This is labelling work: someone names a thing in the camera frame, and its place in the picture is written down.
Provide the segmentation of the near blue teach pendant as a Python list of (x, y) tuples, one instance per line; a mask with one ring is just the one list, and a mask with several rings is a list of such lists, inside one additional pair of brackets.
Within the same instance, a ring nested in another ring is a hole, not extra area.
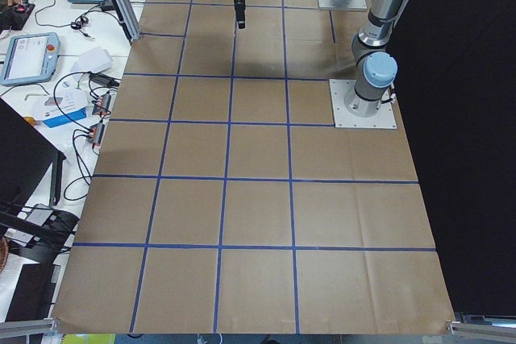
[(1, 72), (1, 85), (46, 82), (56, 71), (60, 38), (54, 32), (18, 35), (10, 39)]

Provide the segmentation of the white folded paper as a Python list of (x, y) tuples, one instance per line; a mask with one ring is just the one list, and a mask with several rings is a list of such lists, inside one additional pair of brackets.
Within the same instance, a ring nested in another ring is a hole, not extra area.
[(99, 73), (110, 68), (113, 63), (113, 58), (106, 49), (96, 47), (78, 55), (76, 62), (70, 69), (70, 72), (91, 71), (92, 73)]

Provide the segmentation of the upper orange usb hub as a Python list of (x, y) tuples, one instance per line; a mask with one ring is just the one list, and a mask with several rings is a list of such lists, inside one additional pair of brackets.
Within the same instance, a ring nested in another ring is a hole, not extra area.
[(105, 117), (111, 114), (110, 105), (111, 105), (112, 96), (109, 93), (105, 93), (100, 97), (97, 97), (92, 101), (93, 109), (92, 115), (97, 115), (99, 117)]

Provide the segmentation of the orange usb hub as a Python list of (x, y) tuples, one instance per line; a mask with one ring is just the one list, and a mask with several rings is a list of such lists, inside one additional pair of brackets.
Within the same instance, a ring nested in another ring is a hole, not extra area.
[(110, 105), (111, 105), (112, 96), (109, 93), (105, 93), (100, 97), (97, 97), (92, 101), (93, 109), (92, 115), (97, 115), (99, 117), (105, 117), (111, 114)]
[(89, 128), (89, 134), (87, 135), (87, 142), (92, 145), (92, 148), (99, 147), (102, 142), (102, 138), (106, 129), (104, 122), (98, 122), (93, 124)]

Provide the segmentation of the lower orange usb hub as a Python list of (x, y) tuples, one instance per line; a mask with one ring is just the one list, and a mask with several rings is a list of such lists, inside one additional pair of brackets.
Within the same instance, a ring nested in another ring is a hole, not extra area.
[(99, 147), (102, 142), (102, 138), (106, 129), (104, 122), (98, 122), (93, 124), (89, 128), (89, 134), (87, 135), (87, 142), (92, 145), (92, 148)]

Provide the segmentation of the black red button box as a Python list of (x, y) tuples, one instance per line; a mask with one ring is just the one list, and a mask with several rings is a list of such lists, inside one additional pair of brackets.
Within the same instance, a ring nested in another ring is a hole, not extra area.
[(34, 8), (33, 3), (7, 7), (1, 12), (1, 30), (21, 31)]

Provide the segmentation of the blue white cardboard box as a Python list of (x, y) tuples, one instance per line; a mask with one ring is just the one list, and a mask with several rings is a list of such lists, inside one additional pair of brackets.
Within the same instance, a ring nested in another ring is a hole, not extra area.
[(32, 117), (49, 128), (62, 126), (87, 117), (88, 98), (85, 91), (71, 89), (56, 96), (39, 97), (33, 105)]

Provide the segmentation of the black power adapter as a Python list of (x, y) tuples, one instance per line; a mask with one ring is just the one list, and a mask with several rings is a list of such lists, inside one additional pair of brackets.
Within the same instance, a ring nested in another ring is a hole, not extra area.
[(119, 87), (119, 82), (116, 79), (102, 74), (90, 74), (89, 80), (105, 88)]

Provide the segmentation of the black monitor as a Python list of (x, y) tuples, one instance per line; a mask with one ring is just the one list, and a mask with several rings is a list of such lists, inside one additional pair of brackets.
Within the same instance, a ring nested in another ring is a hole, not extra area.
[(47, 172), (49, 204), (61, 195), (65, 155), (5, 101), (1, 102), (1, 201), (25, 204)]

